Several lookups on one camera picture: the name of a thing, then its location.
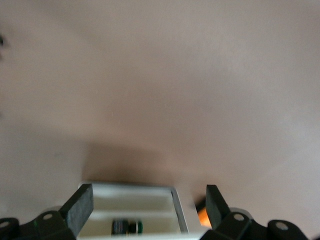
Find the black plastic part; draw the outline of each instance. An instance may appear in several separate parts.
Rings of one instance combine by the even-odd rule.
[[[281,230],[277,227],[277,223],[282,223],[287,226],[287,230]],[[303,232],[293,223],[284,220],[272,220],[268,223],[270,235],[273,235],[278,240],[308,240]]]
[[[216,185],[206,186],[205,208],[213,230],[215,230],[222,220],[231,212]]]
[[[74,236],[78,236],[94,210],[93,199],[92,184],[82,184],[72,197],[60,208],[59,212],[62,218]]]
[[[236,215],[242,216],[243,219],[236,220]],[[240,240],[245,235],[250,225],[251,220],[246,215],[239,212],[231,212],[223,219],[215,231],[229,239]]]
[[[1,218],[0,225],[6,223],[6,226],[0,227],[0,239],[2,240],[2,236],[6,236],[8,239],[15,238],[19,230],[19,220],[13,217],[10,218]]]
[[[215,185],[207,186],[206,211],[212,230],[207,231],[200,240],[308,240],[291,222],[272,220],[264,227],[243,213],[230,212]]]
[[[92,211],[92,185],[84,184],[59,211],[44,212],[23,225],[16,218],[1,218],[0,240],[76,240]]]

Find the black mechanical part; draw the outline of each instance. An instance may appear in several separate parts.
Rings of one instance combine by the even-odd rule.
[[[82,184],[59,209],[62,218],[73,235],[78,236],[94,210],[94,193],[91,184]]]
[[[267,227],[230,209],[217,186],[206,187],[206,211],[212,225],[200,240],[308,240],[293,223],[272,220]]]
[[[213,230],[230,213],[230,208],[216,185],[206,186],[205,208]]]
[[[23,225],[1,218],[0,240],[76,240],[93,208],[92,185],[83,184],[59,211],[46,211]]]

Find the orange object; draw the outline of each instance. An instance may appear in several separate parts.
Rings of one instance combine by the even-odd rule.
[[[198,212],[198,216],[202,226],[211,228],[211,223],[205,207]]]

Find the small bottle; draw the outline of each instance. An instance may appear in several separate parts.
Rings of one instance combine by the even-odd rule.
[[[143,225],[141,221],[132,221],[129,224],[127,219],[115,219],[112,222],[112,235],[142,234]]]
[[[129,221],[126,219],[116,219],[112,222],[112,235],[127,235],[129,233]]]
[[[131,234],[142,234],[143,225],[141,221],[132,222],[129,224],[129,233]]]

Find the beige surface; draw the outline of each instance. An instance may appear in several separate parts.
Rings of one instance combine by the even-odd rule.
[[[261,224],[319,233],[318,1],[0,6],[0,217],[81,179],[217,184]]]

